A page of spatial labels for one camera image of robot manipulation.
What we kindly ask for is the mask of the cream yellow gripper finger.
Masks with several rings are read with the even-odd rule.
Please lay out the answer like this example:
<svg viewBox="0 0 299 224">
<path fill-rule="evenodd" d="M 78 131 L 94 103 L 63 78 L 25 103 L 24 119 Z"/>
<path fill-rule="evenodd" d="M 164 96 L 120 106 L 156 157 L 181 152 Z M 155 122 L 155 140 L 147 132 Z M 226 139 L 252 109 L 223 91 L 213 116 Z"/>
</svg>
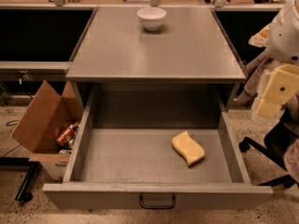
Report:
<svg viewBox="0 0 299 224">
<path fill-rule="evenodd" d="M 258 97 L 254 101 L 254 113 L 262 118 L 271 119 L 281 109 L 282 105 Z"/>
</svg>

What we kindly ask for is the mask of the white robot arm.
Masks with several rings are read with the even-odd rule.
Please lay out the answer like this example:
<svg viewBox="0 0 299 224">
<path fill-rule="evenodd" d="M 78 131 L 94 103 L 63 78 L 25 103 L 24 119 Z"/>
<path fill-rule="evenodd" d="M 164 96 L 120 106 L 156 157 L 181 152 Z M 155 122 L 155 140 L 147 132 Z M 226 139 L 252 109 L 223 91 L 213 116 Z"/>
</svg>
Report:
<svg viewBox="0 0 299 224">
<path fill-rule="evenodd" d="M 252 116 L 271 119 L 299 90 L 299 0 L 288 0 L 270 24 L 269 56 L 278 67 L 261 76 Z"/>
</svg>

